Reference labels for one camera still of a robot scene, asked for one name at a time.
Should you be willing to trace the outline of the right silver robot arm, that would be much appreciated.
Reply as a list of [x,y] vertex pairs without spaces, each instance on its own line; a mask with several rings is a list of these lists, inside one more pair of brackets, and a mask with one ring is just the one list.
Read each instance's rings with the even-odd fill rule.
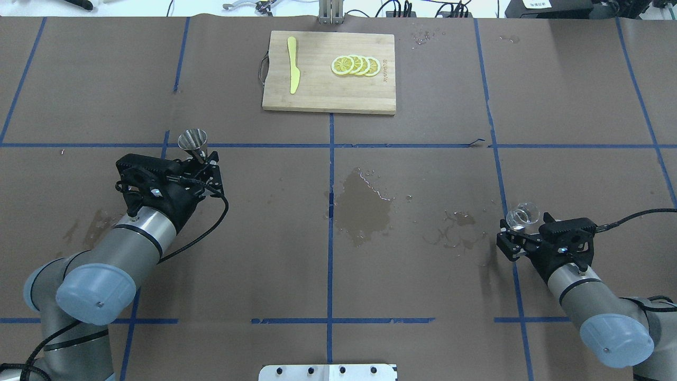
[[634,380],[676,379],[675,301],[666,296],[617,297],[592,268],[596,234],[650,209],[609,224],[587,217],[556,220],[544,214],[537,233],[500,220],[496,244],[510,262],[528,258],[578,329],[585,346],[607,367],[633,369]]

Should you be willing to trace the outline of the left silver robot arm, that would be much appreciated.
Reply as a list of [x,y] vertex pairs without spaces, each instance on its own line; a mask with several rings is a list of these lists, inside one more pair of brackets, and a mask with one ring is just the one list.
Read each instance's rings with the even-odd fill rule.
[[155,267],[201,201],[225,200],[218,153],[188,149],[169,160],[127,154],[116,162],[126,212],[92,249],[58,258],[26,280],[43,340],[24,362],[2,364],[2,380],[115,380],[109,324]]

